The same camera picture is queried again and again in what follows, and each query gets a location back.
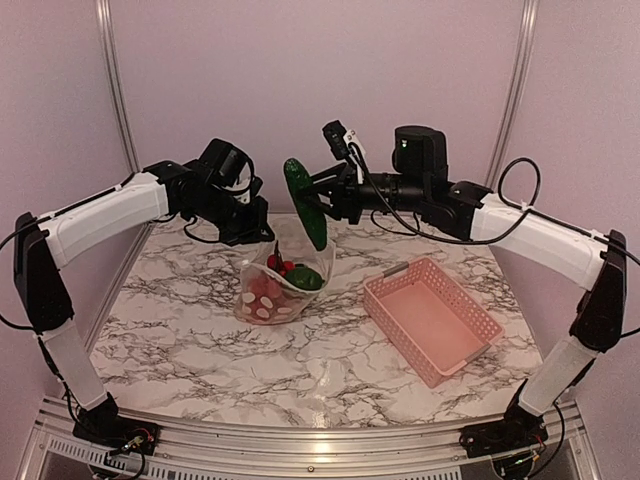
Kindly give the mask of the dark green cucumber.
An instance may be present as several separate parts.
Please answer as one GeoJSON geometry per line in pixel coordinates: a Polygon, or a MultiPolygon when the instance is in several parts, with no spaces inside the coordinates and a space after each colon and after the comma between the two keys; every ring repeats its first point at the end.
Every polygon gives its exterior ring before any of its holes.
{"type": "Polygon", "coordinates": [[[310,190],[313,186],[311,175],[295,158],[289,158],[284,162],[283,173],[294,207],[309,240],[317,251],[323,251],[328,242],[327,222],[324,213],[317,206],[317,193],[310,190]]]}

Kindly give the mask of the bunch of red strawberries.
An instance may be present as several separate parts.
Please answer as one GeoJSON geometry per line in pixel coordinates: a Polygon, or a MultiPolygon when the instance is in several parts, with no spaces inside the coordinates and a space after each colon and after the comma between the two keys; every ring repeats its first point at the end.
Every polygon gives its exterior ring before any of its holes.
{"type": "Polygon", "coordinates": [[[280,276],[285,277],[295,268],[295,263],[284,259],[279,249],[279,242],[276,242],[273,252],[267,258],[266,266],[280,276]]]}

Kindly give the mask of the clear zip top bag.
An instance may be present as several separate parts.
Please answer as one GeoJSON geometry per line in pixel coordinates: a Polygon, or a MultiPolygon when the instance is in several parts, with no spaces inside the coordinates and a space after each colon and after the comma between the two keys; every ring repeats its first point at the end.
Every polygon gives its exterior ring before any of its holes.
{"type": "Polygon", "coordinates": [[[256,325],[277,325],[294,321],[325,289],[333,274],[335,261],[335,243],[333,241],[329,241],[323,251],[317,251],[307,237],[300,220],[293,216],[276,218],[273,228],[276,234],[275,240],[261,244],[255,256],[244,261],[240,268],[240,293],[236,300],[234,314],[238,319],[256,325]],[[312,268],[323,277],[324,286],[317,291],[304,291],[294,287],[285,277],[269,269],[266,266],[267,258],[273,252],[276,242],[279,242],[279,249],[285,260],[294,262],[295,267],[312,268]],[[266,283],[268,280],[280,285],[292,312],[284,321],[276,323],[258,323],[249,320],[240,311],[241,294],[248,290],[251,283],[266,283]]]}

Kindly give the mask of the pink plastic basket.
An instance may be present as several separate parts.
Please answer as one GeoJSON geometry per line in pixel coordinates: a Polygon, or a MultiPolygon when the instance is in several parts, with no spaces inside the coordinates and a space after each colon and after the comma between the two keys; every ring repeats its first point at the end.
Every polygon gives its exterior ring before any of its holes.
{"type": "Polygon", "coordinates": [[[431,389],[504,335],[504,327],[428,257],[370,277],[363,288],[367,314],[431,389]]]}

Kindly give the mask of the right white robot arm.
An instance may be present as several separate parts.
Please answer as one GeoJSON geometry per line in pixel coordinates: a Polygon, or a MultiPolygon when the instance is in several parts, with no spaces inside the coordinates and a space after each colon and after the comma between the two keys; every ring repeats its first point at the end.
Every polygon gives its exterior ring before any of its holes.
{"type": "Polygon", "coordinates": [[[370,172],[354,131],[339,121],[323,136],[338,165],[306,178],[293,199],[335,220],[358,223],[365,210],[394,217],[416,213],[452,245],[495,245],[545,266],[583,289],[568,335],[559,340],[540,369],[519,388],[495,430],[506,448],[534,431],[534,420],[577,384],[596,358],[623,338],[627,262],[631,254],[618,231],[604,235],[567,224],[516,204],[490,188],[448,179],[443,132],[426,126],[394,131],[393,173],[370,172]]]}

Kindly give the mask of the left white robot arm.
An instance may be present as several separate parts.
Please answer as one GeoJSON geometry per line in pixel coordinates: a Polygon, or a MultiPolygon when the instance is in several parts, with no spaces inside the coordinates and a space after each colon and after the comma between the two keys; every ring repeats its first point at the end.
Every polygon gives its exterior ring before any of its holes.
{"type": "Polygon", "coordinates": [[[86,426],[102,443],[119,444],[126,423],[109,409],[112,397],[81,345],[61,270],[113,236],[171,216],[213,224],[218,242],[226,246],[272,241],[261,179],[240,178],[253,169],[242,150],[214,139],[184,165],[161,161],[58,211],[17,219],[14,284],[33,332],[77,403],[91,411],[86,426]]]}

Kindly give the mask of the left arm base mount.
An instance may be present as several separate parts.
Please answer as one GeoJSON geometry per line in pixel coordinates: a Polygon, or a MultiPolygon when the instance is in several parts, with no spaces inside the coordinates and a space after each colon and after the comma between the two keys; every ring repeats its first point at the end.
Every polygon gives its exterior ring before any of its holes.
{"type": "Polygon", "coordinates": [[[142,452],[152,455],[159,432],[156,423],[121,416],[111,396],[93,409],[79,407],[75,413],[75,437],[112,449],[124,447],[134,438],[141,437],[142,452]]]}

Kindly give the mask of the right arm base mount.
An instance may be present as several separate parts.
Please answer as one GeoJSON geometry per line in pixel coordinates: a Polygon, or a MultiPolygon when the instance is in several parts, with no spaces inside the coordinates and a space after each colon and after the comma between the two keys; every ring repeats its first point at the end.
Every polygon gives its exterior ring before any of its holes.
{"type": "Polygon", "coordinates": [[[534,416],[518,404],[523,388],[521,385],[516,391],[501,419],[460,430],[459,444],[469,458],[508,452],[548,439],[543,417],[534,416]]]}

